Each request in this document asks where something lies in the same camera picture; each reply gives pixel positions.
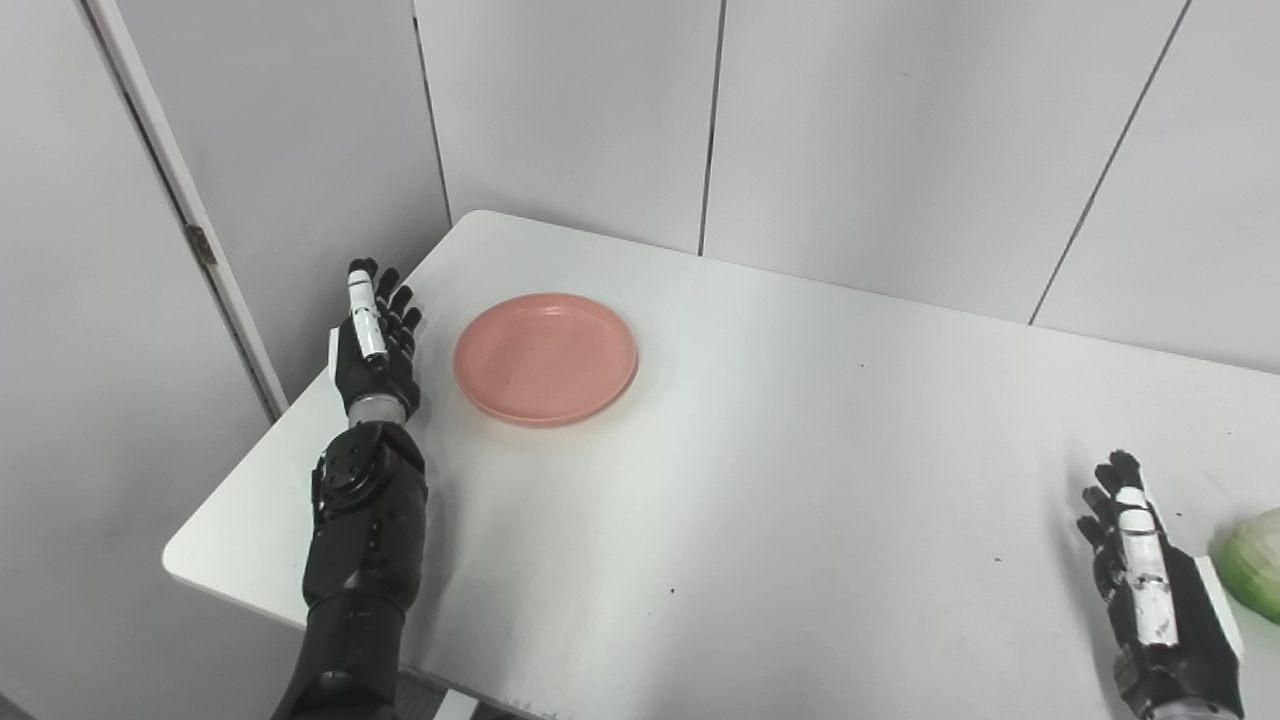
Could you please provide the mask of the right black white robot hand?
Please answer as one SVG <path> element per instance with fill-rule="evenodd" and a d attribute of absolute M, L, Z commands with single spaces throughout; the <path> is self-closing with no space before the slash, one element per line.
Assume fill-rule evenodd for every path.
<path fill-rule="evenodd" d="M 1112 675 L 1137 719 L 1243 719 L 1242 643 L 1212 564 L 1174 546 L 1140 474 L 1115 450 L 1082 492 L 1076 529 L 1117 656 Z"/>

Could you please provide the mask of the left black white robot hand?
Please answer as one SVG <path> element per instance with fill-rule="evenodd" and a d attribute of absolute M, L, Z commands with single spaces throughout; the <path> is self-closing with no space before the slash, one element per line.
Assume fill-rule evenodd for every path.
<path fill-rule="evenodd" d="M 393 266 L 357 258 L 347 274 L 349 310 L 332 332 L 329 370 L 348 423 L 403 425 L 420 409 L 416 331 L 422 311 Z"/>

